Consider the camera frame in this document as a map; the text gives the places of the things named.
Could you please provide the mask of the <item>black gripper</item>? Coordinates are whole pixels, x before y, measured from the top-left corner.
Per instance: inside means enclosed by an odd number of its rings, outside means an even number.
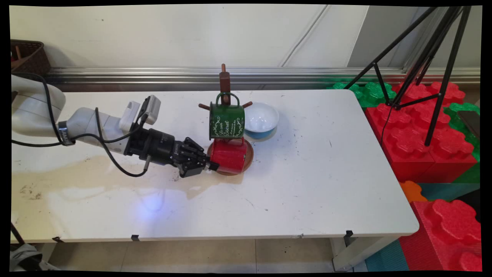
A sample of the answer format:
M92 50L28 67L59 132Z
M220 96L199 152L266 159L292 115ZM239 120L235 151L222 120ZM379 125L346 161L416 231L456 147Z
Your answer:
M190 137L179 141L174 136L153 128L141 128L130 135L124 155L135 155L144 161L150 157L151 163L171 165L179 169L181 178L200 175L203 170L217 171L219 168L219 163L211 161L204 153L204 148Z

